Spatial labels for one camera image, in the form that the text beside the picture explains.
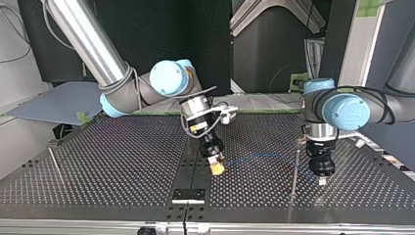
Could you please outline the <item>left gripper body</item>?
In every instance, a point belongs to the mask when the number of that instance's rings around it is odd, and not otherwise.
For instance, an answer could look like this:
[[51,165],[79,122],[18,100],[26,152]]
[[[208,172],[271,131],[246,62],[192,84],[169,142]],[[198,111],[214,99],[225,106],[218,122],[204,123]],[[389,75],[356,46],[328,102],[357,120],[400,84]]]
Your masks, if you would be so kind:
[[306,141],[306,154],[309,156],[308,166],[319,177],[332,176],[336,166],[332,154],[336,148],[336,141]]

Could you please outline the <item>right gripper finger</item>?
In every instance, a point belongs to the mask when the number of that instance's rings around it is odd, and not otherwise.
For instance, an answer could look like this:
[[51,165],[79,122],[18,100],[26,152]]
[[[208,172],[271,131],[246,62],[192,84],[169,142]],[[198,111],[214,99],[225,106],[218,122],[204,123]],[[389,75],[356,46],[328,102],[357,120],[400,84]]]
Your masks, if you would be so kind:
[[212,175],[220,175],[224,172],[224,158],[221,155],[209,157],[207,161],[209,163],[209,168]]

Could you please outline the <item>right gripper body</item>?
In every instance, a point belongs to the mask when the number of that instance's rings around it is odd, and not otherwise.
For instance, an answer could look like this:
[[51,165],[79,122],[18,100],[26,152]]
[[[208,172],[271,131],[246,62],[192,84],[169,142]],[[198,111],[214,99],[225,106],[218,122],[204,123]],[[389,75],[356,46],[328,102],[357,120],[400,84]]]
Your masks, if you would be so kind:
[[218,161],[224,159],[222,151],[224,144],[215,134],[214,129],[219,124],[220,118],[215,113],[206,113],[198,117],[185,117],[186,133],[200,142],[199,149],[203,158]]

